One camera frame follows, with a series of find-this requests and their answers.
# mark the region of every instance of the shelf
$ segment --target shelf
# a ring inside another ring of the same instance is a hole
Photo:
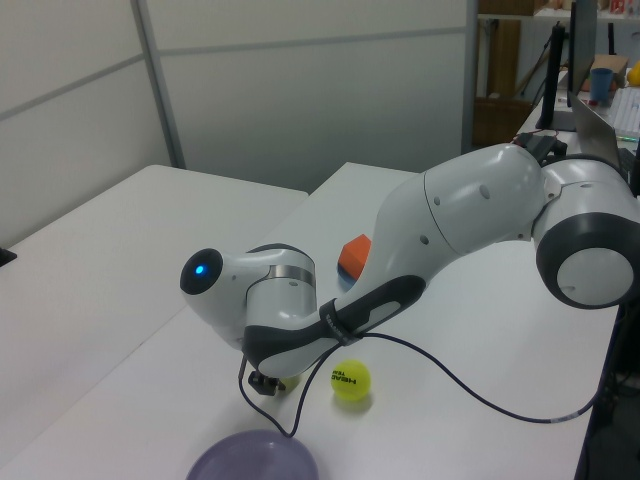
[[[571,12],[569,10],[554,10],[553,8],[543,8],[535,16],[524,16],[524,15],[493,15],[489,13],[480,13],[478,14],[478,18],[482,20],[548,20],[548,21],[557,21],[557,20],[569,20],[571,18]],[[603,23],[629,23],[636,24],[638,28],[640,28],[640,17],[625,17],[624,14],[616,14],[610,13],[606,10],[601,10],[598,12],[598,22]]]
[[[536,19],[540,20],[568,20],[571,18],[571,12],[569,10],[554,10],[553,8],[543,8],[536,13]],[[613,23],[635,23],[640,27],[640,17],[626,17],[624,14],[610,13],[606,10],[600,10],[598,12],[599,22],[613,22]]]

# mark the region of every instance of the laptop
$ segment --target laptop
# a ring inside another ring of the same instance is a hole
[[[571,99],[578,143],[582,153],[602,157],[620,172],[627,183],[630,183],[635,155],[626,148],[618,148],[616,131],[606,120],[573,93],[568,92],[568,95]]]

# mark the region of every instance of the blue cup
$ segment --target blue cup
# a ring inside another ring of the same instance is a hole
[[[591,100],[605,102],[609,99],[609,87],[613,80],[610,68],[594,68],[591,70]]]

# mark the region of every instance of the keyboard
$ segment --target keyboard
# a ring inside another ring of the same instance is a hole
[[[640,138],[640,88],[619,88],[609,109],[609,125],[616,135]]]

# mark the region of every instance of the white wall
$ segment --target white wall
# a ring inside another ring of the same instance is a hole
[[[0,0],[0,246],[169,163],[128,0]]]
[[[149,1],[187,168],[310,192],[458,155],[467,4]]]

